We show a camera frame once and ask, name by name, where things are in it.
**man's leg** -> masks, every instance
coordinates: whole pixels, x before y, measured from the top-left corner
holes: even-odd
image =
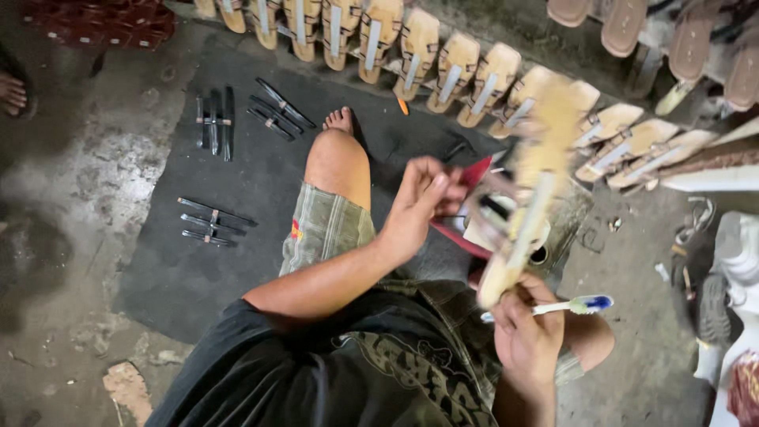
[[[333,112],[322,128],[308,154],[304,181],[371,210],[369,157],[353,138],[351,110]]]
[[[375,236],[369,159],[353,138],[350,109],[331,113],[322,128],[308,154],[280,276],[366,245]]]
[[[556,363],[556,383],[581,377],[598,366],[614,349],[614,333],[599,315],[566,311],[564,343]]]

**orange object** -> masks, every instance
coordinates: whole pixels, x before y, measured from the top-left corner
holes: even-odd
[[[406,101],[398,98],[398,105],[401,106],[401,111],[403,114],[408,115],[408,106],[406,106]]]

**blue toothbrush bristles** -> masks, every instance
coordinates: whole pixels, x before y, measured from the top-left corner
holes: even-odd
[[[585,305],[588,308],[593,308],[596,311],[601,311],[605,308],[609,308],[612,306],[612,300],[605,295],[599,295],[589,301],[585,302]]]

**man's arm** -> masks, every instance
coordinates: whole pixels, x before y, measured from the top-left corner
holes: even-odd
[[[380,240],[375,240],[253,288],[243,299],[269,314],[324,318],[345,307],[400,264],[402,261],[398,262]]]
[[[500,425],[556,425],[553,376],[564,338],[564,313],[533,316],[530,307],[554,302],[556,296],[542,280],[522,274],[518,288],[504,293],[490,310],[496,320],[496,352],[503,364],[493,401],[493,416]]]
[[[431,157],[411,160],[373,242],[253,288],[243,299],[264,313],[286,318],[318,319],[337,312],[416,254],[435,213],[458,211],[466,195],[460,179],[460,169],[446,172]]]

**toothbrush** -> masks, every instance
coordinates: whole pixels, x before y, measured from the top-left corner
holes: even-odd
[[[592,315],[614,305],[614,300],[608,295],[586,295],[578,296],[567,302],[557,302],[556,304],[536,305],[532,308],[532,315],[544,315],[558,310],[569,310],[576,315]],[[495,319],[490,312],[484,312],[480,316],[485,323],[493,323]]]

